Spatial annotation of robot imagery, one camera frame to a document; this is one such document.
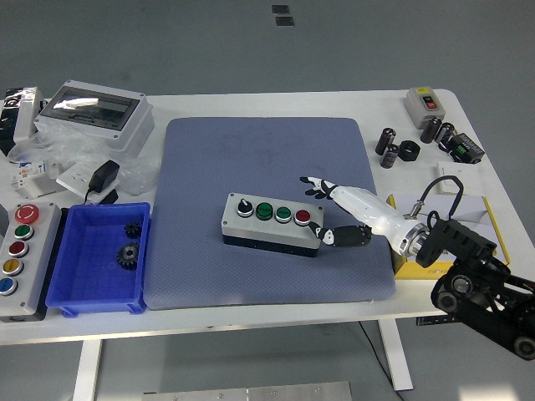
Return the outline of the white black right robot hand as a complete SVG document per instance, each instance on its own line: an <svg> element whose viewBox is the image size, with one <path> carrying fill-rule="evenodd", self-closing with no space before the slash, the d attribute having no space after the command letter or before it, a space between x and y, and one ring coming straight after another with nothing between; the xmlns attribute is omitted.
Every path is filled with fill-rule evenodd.
<svg viewBox="0 0 535 401"><path fill-rule="evenodd" d="M384 236L400 254L408 249L409 234L418 231L418 222L406 219L398 210L366 189L336 185L311 176L302 176L300 181L312 186L305 192L306 195L333 200L357 221L367 225L372 234Z"/></svg>

